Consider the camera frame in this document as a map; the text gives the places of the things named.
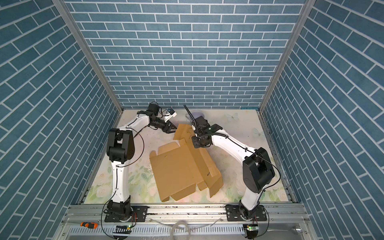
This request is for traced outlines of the brown cardboard box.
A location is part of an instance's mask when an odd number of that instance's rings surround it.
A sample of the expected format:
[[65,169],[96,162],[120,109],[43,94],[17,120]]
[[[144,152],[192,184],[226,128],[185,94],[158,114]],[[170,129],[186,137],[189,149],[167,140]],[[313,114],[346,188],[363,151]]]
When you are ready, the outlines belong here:
[[150,163],[157,184],[160,200],[179,201],[196,189],[209,190],[210,197],[223,187],[223,177],[208,151],[196,149],[195,136],[188,124],[179,124],[173,142],[150,153]]

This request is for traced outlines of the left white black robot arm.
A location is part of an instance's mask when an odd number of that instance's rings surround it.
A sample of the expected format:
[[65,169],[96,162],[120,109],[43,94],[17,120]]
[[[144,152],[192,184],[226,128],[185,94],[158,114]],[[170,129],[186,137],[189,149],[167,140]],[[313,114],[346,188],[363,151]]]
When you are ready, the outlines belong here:
[[173,109],[167,110],[162,118],[157,117],[157,114],[152,111],[139,111],[128,124],[110,129],[107,156],[112,164],[113,193],[107,202],[105,213],[115,222],[127,222],[134,216],[129,188],[125,186],[129,181],[129,166],[133,164],[130,160],[135,155],[134,137],[147,126],[161,129],[167,134],[174,133],[177,127],[170,119],[176,115]]

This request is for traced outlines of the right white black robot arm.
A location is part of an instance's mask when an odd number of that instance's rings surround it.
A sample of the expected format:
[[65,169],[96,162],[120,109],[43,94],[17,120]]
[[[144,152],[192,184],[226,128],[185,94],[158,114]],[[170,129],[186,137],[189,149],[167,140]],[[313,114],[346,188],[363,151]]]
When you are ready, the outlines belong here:
[[193,119],[192,125],[195,133],[192,141],[196,149],[216,146],[242,164],[246,191],[239,202],[239,211],[245,220],[254,218],[262,193],[275,177],[275,166],[268,152],[264,148],[255,149],[241,143],[221,126],[210,125],[202,116]]

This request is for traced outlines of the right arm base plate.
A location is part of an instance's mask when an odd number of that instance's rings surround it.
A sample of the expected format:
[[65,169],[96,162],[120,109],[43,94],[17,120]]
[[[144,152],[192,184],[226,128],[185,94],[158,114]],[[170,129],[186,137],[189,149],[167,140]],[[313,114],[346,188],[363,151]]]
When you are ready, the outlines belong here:
[[267,220],[267,213],[263,205],[258,205],[252,210],[246,209],[242,204],[225,205],[225,211],[228,222]]

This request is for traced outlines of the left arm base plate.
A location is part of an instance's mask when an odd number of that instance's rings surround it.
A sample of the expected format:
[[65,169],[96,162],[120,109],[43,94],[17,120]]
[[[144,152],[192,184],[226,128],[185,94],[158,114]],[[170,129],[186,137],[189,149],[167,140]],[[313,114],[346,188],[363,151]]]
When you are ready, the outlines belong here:
[[141,223],[145,222],[148,209],[148,206],[131,206],[129,210],[124,210],[123,213],[116,213],[108,209],[104,209],[103,213],[106,223]]

